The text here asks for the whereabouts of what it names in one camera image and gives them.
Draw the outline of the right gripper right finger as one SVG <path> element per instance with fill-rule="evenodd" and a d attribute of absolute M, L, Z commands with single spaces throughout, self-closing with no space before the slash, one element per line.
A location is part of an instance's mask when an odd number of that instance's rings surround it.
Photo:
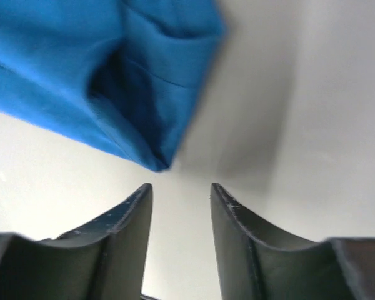
<path fill-rule="evenodd" d="M 375 299 L 375 238 L 301 238 L 218 183 L 210 201 L 223 299 Z"/>

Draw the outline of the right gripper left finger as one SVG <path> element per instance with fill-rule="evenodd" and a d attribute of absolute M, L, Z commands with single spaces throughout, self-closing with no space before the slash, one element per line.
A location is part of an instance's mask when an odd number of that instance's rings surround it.
<path fill-rule="evenodd" d="M 0 299 L 141 299 L 152 211 L 146 183 L 56 239 L 0 233 Z"/>

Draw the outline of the blue t shirt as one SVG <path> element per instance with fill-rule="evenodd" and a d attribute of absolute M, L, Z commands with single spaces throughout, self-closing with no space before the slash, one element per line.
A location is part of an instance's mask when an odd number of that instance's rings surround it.
<path fill-rule="evenodd" d="M 0 112 L 165 171 L 224 30 L 214 1 L 0 1 Z"/>

